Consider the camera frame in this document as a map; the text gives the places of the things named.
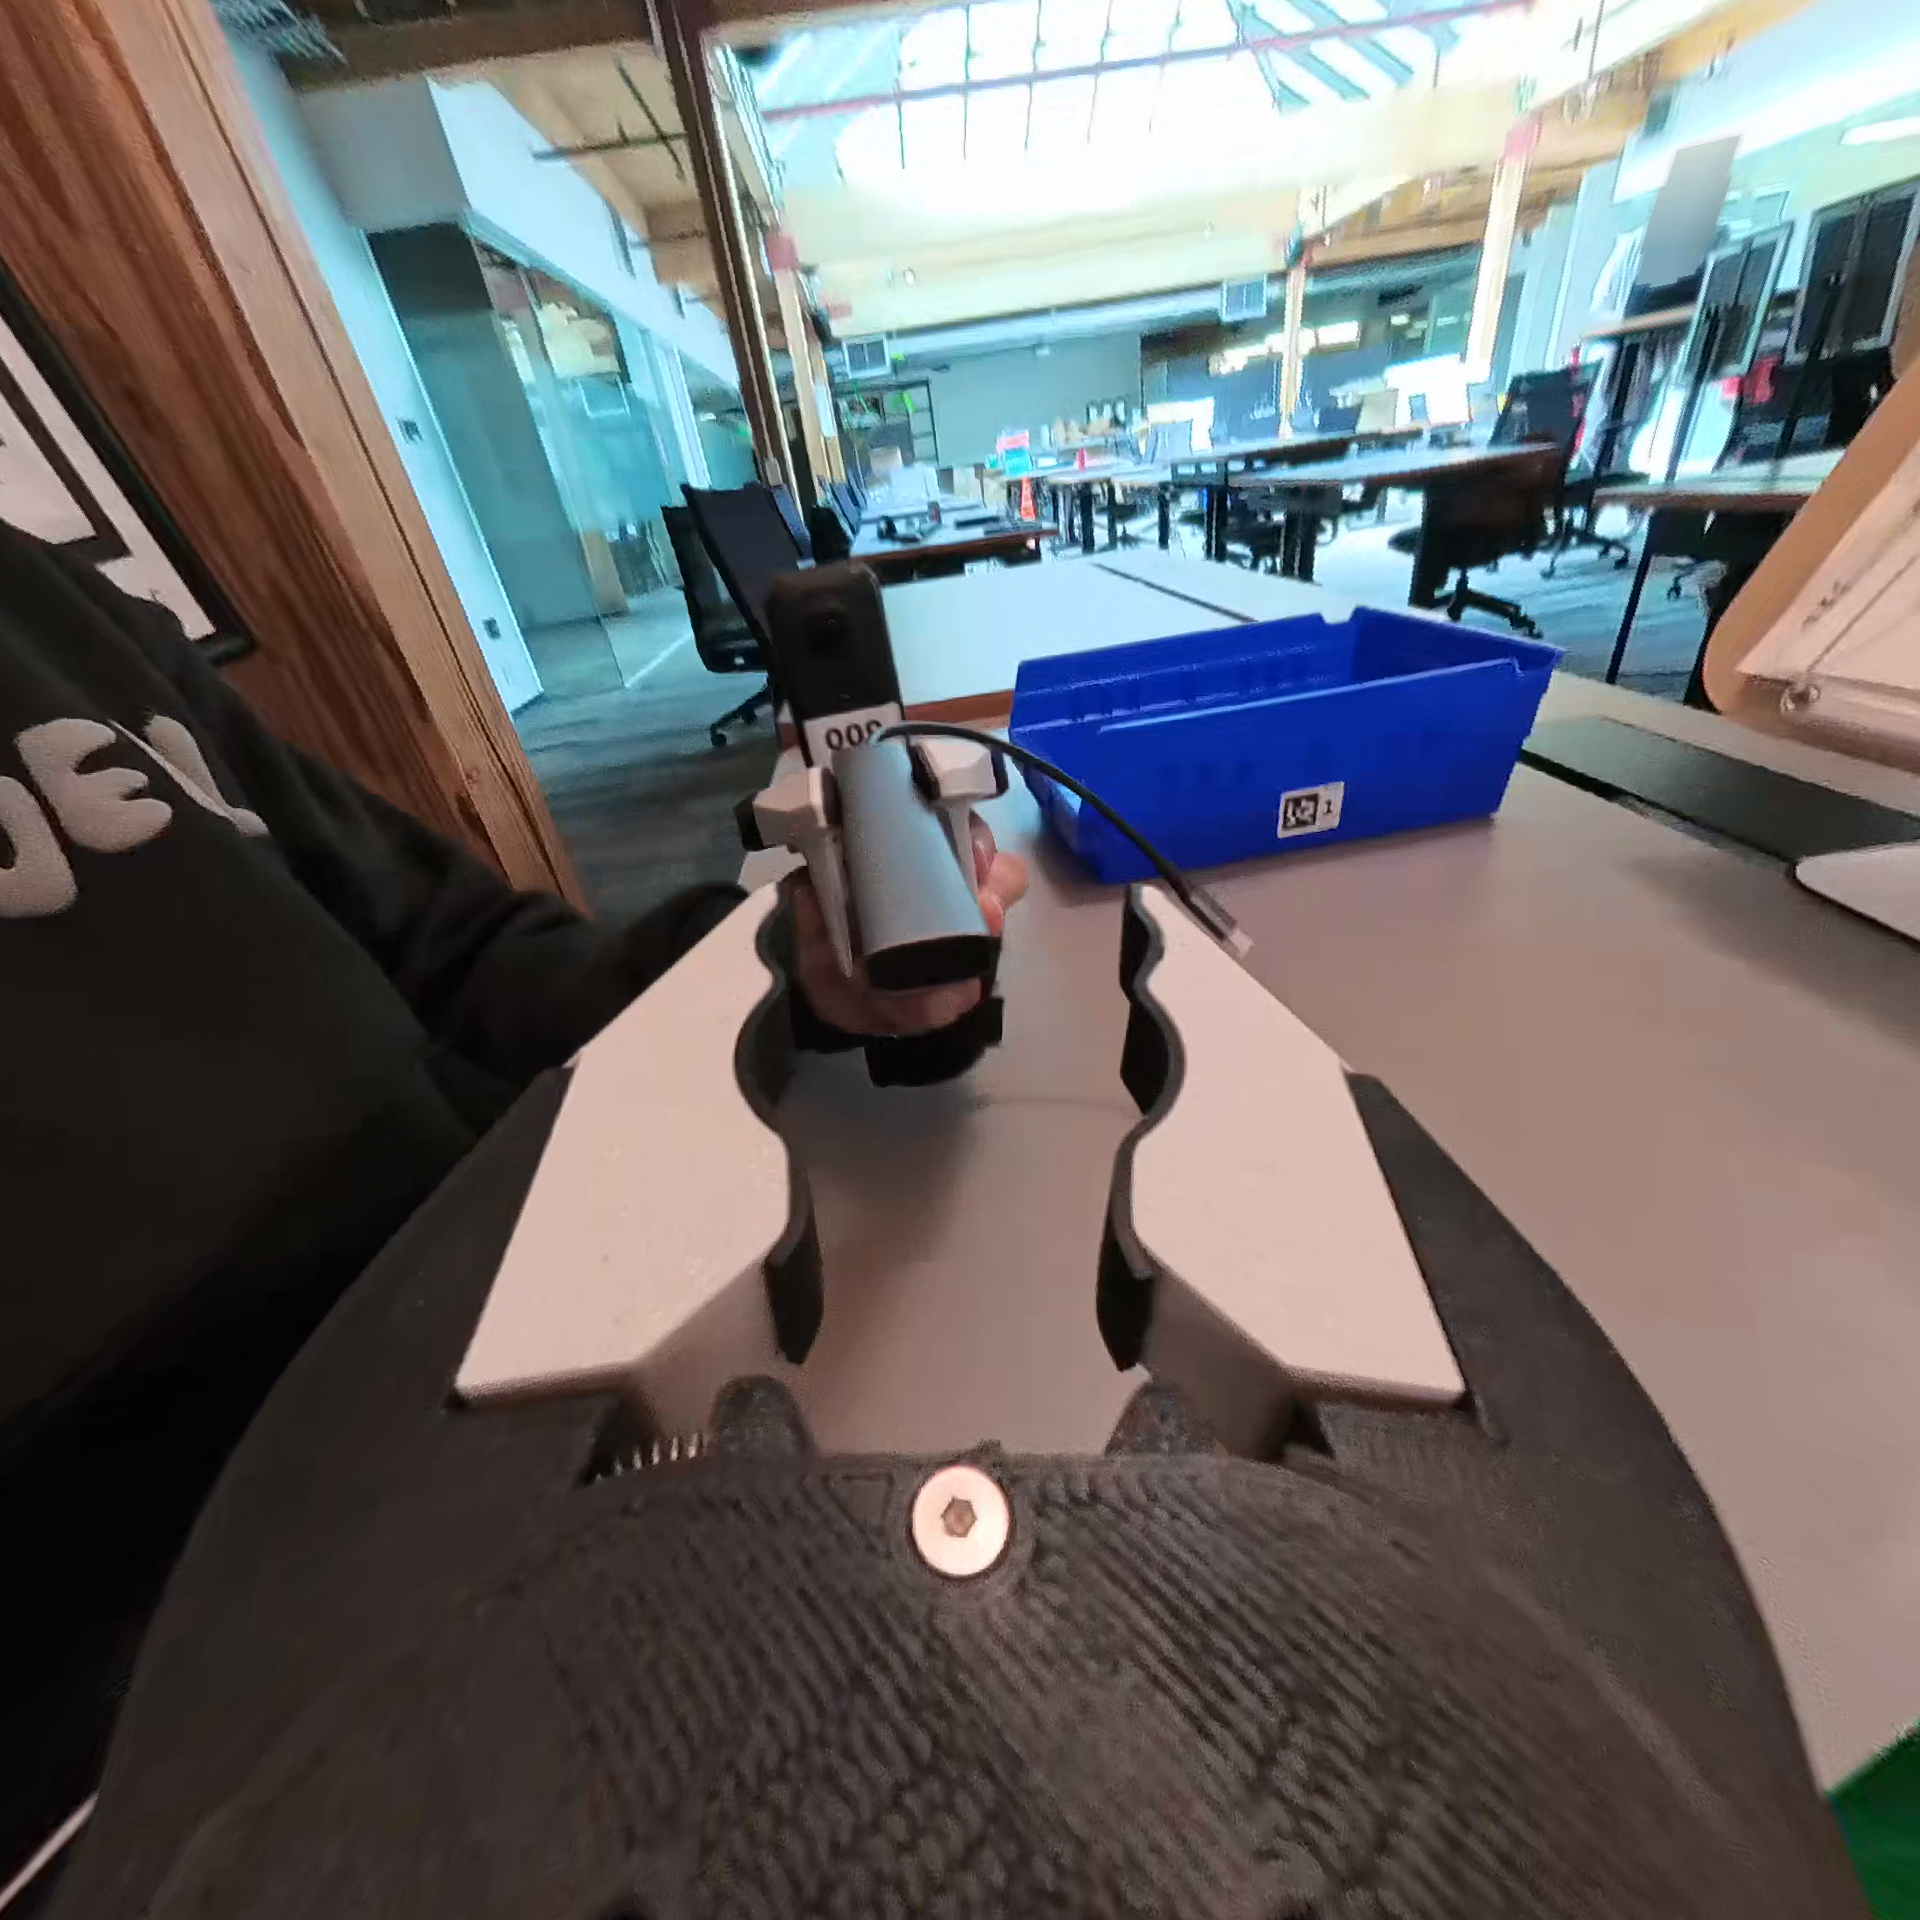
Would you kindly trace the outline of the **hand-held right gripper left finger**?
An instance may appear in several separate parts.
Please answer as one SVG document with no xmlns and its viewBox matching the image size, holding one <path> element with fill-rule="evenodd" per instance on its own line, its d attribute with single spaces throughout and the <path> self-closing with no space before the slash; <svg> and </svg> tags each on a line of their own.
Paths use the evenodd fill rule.
<svg viewBox="0 0 1920 1920">
<path fill-rule="evenodd" d="M 825 1286 L 810 1189 L 776 1131 L 780 935 L 767 882 L 567 1065 L 457 1405 L 610 1398 L 637 1439 L 683 1444 L 730 1382 L 800 1371 Z"/>
</svg>

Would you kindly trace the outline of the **dark grey slim USB hub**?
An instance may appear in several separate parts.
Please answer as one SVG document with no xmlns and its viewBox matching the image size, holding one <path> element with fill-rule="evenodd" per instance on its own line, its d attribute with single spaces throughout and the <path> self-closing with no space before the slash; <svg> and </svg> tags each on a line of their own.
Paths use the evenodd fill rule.
<svg viewBox="0 0 1920 1920">
<path fill-rule="evenodd" d="M 876 994 L 985 989 L 997 969 L 975 885 L 972 841 L 907 741 L 872 741 L 835 759 L 850 955 Z"/>
</svg>

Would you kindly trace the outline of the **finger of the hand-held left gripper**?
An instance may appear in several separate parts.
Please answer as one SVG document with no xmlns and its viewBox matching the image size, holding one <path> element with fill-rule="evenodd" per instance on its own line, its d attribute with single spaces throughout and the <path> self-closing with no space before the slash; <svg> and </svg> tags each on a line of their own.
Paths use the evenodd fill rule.
<svg viewBox="0 0 1920 1920">
<path fill-rule="evenodd" d="M 803 762 L 773 778 L 745 802 L 745 825 L 753 852 L 793 859 L 786 875 L 793 959 L 815 974 L 859 979 L 850 852 L 832 762 Z"/>
<path fill-rule="evenodd" d="M 1002 796 L 997 751 L 977 741 L 917 741 L 917 774 L 959 876 L 975 882 L 977 899 L 1005 902 L 1002 852 L 979 814 Z"/>
</svg>

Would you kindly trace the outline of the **wooden document stand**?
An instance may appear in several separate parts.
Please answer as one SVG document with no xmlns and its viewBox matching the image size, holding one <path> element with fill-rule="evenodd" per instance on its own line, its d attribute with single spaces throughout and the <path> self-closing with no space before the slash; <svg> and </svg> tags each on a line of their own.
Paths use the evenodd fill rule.
<svg viewBox="0 0 1920 1920">
<path fill-rule="evenodd" d="M 1703 676 L 1720 718 L 1775 746 L 1917 774 L 1917 369 L 1739 589 Z M 1700 819 L 1917 944 L 1917 802 L 1873 809 L 1759 765 L 1710 774 Z"/>
</svg>

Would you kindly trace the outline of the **black monitor panel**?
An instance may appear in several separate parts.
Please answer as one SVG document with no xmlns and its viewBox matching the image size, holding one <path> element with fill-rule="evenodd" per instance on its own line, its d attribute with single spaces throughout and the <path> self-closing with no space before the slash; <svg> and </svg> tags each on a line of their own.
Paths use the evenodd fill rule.
<svg viewBox="0 0 1920 1920">
<path fill-rule="evenodd" d="M 1730 179 L 1739 135 L 1693 144 L 1670 156 L 1643 228 L 1622 316 L 1692 309 L 1700 296 L 1706 261 L 1715 252 L 1716 224 Z"/>
</svg>

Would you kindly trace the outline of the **person's left forearm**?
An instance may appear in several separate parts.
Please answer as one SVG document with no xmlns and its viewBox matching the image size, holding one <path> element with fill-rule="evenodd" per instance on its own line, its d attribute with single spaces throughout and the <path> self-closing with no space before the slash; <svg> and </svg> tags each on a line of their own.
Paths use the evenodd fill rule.
<svg viewBox="0 0 1920 1920">
<path fill-rule="evenodd" d="M 559 899 L 520 899 L 459 959 L 427 1026 L 465 1062 L 526 1085 L 567 1062 L 743 899 L 736 882 L 700 882 L 629 922 L 596 922 Z"/>
</svg>

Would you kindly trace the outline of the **person's left hand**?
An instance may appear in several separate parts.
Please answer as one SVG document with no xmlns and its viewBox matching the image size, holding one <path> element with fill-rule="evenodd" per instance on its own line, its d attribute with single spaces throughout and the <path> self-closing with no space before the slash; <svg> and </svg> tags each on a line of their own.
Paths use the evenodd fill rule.
<svg viewBox="0 0 1920 1920">
<path fill-rule="evenodd" d="M 1027 871 L 1019 855 L 997 845 L 997 835 L 979 811 L 967 814 L 967 845 L 977 906 L 989 935 L 1000 941 L 1009 915 L 1025 896 Z M 977 979 L 907 994 L 879 992 L 865 974 L 846 974 L 803 868 L 780 879 L 780 906 L 786 908 L 790 935 L 787 1001 L 793 1026 L 815 1032 L 815 1039 L 806 1042 L 820 1051 L 840 1039 L 913 1039 L 936 1035 L 982 1001 L 985 989 Z"/>
</svg>

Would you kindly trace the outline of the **black office chair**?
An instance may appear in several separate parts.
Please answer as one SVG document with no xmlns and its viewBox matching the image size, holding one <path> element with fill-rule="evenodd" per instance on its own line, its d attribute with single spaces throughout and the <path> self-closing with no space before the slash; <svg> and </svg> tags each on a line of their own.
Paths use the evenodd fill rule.
<svg viewBox="0 0 1920 1920">
<path fill-rule="evenodd" d="M 1479 611 L 1525 641 L 1539 641 L 1520 604 L 1473 589 L 1473 575 L 1509 558 L 1532 558 L 1559 512 L 1566 475 L 1590 406 L 1595 374 L 1577 365 L 1513 376 L 1485 448 L 1520 458 L 1422 488 L 1419 529 L 1390 538 L 1412 554 L 1405 604 L 1450 622 Z"/>
<path fill-rule="evenodd" d="M 736 488 L 683 486 L 683 502 L 663 508 L 673 545 L 695 652 L 713 676 L 760 674 L 739 705 L 707 724 L 713 751 L 730 731 L 752 725 L 776 702 L 766 659 L 763 604 L 773 578 L 810 562 L 810 541 L 786 488 L 743 484 Z"/>
</svg>

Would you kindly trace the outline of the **grey desk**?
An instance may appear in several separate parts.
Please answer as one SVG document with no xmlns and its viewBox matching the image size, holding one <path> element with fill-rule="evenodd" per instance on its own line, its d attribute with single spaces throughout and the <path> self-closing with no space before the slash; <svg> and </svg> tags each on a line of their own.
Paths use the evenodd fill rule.
<svg viewBox="0 0 1920 1920">
<path fill-rule="evenodd" d="M 849 1452 L 1065 1452 L 1126 1379 L 1092 1321 L 1120 1092 L 1120 906 L 1013 786 L 1033 859 L 1005 1042 L 876 1092 L 803 1062 Z M 1917 1722 L 1917 952 L 1535 768 L 1487 822 L 1209 876 L 1249 965 L 1379 1078 L 1629 1361 L 1707 1492 L 1822 1785 Z"/>
</svg>

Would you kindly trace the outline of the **neighbouring grey table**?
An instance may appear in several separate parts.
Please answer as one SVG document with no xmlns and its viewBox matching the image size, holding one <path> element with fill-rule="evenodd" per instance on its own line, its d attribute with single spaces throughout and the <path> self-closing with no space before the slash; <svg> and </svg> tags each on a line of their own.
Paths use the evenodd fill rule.
<svg viewBox="0 0 1920 1920">
<path fill-rule="evenodd" d="M 885 586 L 879 598 L 905 718 L 957 724 L 1009 714 L 1032 659 L 1355 611 L 1355 601 L 1309 582 L 1159 552 L 993 565 Z"/>
</svg>

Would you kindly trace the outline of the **green plastic bin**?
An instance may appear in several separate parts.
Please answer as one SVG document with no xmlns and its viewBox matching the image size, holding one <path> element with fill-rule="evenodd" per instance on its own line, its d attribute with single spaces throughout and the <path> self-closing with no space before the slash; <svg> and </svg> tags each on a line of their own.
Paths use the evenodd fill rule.
<svg viewBox="0 0 1920 1920">
<path fill-rule="evenodd" d="M 1873 1918 L 1917 1918 L 1917 1722 L 1827 1791 Z"/>
</svg>

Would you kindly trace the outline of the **person's black hoodie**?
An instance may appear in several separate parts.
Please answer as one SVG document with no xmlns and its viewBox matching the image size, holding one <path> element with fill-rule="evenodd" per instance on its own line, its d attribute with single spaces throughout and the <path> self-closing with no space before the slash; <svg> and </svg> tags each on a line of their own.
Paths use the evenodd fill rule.
<svg viewBox="0 0 1920 1920">
<path fill-rule="evenodd" d="M 3 529 L 6 1876 L 259 1399 L 529 1085 L 430 1032 L 520 899 Z"/>
</svg>

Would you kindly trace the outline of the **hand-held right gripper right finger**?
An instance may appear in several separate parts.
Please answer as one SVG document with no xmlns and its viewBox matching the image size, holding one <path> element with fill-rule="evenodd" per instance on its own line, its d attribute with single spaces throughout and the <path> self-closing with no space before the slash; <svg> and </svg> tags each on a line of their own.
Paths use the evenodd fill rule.
<svg viewBox="0 0 1920 1920">
<path fill-rule="evenodd" d="M 1450 1414 L 1465 1374 L 1340 1055 L 1163 885 L 1120 915 L 1096 1331 L 1227 1452 L 1320 1405 Z"/>
</svg>

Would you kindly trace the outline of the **blue plastic bin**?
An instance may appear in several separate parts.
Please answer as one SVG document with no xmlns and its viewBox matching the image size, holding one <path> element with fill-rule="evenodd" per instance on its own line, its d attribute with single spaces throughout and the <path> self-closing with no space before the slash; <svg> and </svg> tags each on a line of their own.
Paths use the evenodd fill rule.
<svg viewBox="0 0 1920 1920">
<path fill-rule="evenodd" d="M 1496 814 L 1556 665 L 1412 611 L 1299 614 L 1025 659 L 1009 734 L 1210 871 Z"/>
</svg>

